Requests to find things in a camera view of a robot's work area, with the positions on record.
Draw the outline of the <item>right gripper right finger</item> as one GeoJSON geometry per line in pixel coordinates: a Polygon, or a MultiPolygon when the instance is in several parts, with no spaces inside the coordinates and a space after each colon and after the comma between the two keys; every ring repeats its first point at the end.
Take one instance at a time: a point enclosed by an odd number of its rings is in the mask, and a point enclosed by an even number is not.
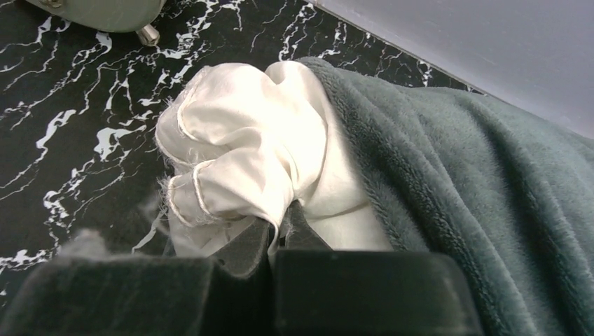
{"type": "Polygon", "coordinates": [[[467,280],[439,253],[334,251],[293,202],[273,267],[277,335],[481,335],[467,280]]]}

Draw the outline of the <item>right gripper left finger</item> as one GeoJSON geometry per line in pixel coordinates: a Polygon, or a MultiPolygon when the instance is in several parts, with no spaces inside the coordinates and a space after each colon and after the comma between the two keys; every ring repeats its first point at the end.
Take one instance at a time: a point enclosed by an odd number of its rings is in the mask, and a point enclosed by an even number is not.
{"type": "Polygon", "coordinates": [[[54,258],[25,281],[2,335],[266,335],[269,225],[255,220],[206,258],[105,253],[54,258]]]}

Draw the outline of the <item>white pillow insert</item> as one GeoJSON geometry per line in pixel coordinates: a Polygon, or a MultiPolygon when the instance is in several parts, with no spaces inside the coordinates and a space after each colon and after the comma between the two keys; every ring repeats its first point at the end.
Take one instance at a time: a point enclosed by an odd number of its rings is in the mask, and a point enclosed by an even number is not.
{"type": "Polygon", "coordinates": [[[164,189],[178,256],[210,256],[255,218],[285,237],[295,201],[331,248],[391,249],[322,82],[300,62],[201,69],[161,113],[156,143],[174,167],[164,189]]]}

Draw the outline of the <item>zebra and grey pillowcase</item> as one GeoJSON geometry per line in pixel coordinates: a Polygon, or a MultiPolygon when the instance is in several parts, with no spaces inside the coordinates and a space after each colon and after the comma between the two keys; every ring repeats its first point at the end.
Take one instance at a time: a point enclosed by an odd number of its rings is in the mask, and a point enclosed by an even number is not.
{"type": "Polygon", "coordinates": [[[593,334],[593,140],[492,97],[301,62],[398,251],[450,256],[487,335],[593,334]]]}

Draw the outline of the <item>cream and orange cylindrical container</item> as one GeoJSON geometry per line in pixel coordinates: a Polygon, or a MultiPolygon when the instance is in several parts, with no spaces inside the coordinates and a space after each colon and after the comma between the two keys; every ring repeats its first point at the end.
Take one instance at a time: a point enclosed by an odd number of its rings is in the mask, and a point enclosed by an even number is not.
{"type": "Polygon", "coordinates": [[[159,31],[152,26],[166,0],[27,0],[51,15],[107,33],[134,32],[144,46],[156,46],[159,31]]]}

